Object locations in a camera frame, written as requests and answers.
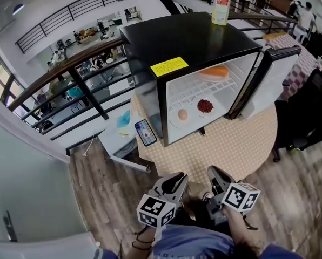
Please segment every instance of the plastic bottle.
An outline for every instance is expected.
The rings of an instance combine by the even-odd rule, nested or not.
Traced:
[[[217,25],[226,25],[230,11],[231,0],[214,0],[214,9],[211,22]]]

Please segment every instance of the black mini fridge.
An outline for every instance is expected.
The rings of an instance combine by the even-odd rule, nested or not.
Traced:
[[[230,24],[212,24],[206,12],[156,18],[121,31],[136,95],[164,146],[218,118],[250,118],[268,108],[301,52],[263,51]],[[213,66],[224,66],[228,75],[205,74]]]

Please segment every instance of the beige tablecloth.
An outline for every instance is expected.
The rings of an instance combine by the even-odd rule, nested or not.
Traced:
[[[131,106],[132,112],[137,110],[148,120],[136,95]],[[209,185],[206,170],[215,165],[236,180],[243,179],[256,171],[270,154],[277,132],[275,107],[249,119],[220,118],[205,126],[205,132],[206,136],[192,133],[166,148],[160,138],[145,147],[137,137],[139,156],[153,161],[160,176],[184,172],[189,175],[189,181]]]

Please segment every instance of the door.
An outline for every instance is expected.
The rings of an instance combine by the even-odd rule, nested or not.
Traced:
[[[234,119],[241,114],[244,118],[250,118],[273,104],[281,95],[282,82],[293,69],[300,53],[300,47],[266,50],[260,65],[251,71],[227,117]]]

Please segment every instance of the hand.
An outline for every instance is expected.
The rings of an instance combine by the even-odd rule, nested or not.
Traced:
[[[222,212],[227,216],[227,218],[242,218],[242,214],[229,206],[224,205]]]

